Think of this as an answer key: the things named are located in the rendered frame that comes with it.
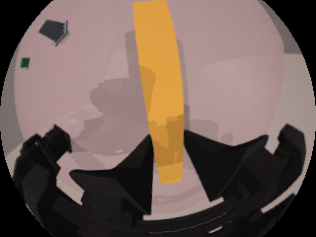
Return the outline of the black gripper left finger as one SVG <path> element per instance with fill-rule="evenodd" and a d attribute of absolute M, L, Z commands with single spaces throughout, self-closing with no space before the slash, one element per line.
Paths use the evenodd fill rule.
<path fill-rule="evenodd" d="M 110 170 L 72 170 L 72 181 L 84 191 L 126 198 L 143 216 L 151 214 L 153 200 L 154 149 L 150 134 L 142 139 L 133 153 Z"/>

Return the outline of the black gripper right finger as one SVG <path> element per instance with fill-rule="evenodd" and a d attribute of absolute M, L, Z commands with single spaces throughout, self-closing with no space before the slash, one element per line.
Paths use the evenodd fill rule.
<path fill-rule="evenodd" d="M 183 131 L 183 143 L 209 201 L 222 198 L 222 191 L 232 182 L 242 163 L 264 149 L 268 139 L 269 135 L 265 134 L 253 141 L 229 146 L 192 130 Z"/>

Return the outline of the green cube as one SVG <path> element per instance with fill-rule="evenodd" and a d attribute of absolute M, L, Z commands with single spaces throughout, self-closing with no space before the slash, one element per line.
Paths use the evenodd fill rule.
<path fill-rule="evenodd" d="M 26 56 L 25 56 L 25 58 L 23 58 L 23 56 L 21 56 L 20 59 L 21 59 L 21 62 L 20 62 L 21 66 L 20 66 L 20 68 L 21 67 L 24 67 L 24 68 L 25 67 L 29 67 L 28 64 L 29 64 L 29 60 L 30 59 L 28 59 Z"/>

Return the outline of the orange bar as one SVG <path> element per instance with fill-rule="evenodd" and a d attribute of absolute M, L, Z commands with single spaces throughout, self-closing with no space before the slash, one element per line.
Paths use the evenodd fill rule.
<path fill-rule="evenodd" d="M 161 185 L 182 181 L 183 84 L 166 0 L 133 3 L 143 100 Z"/>

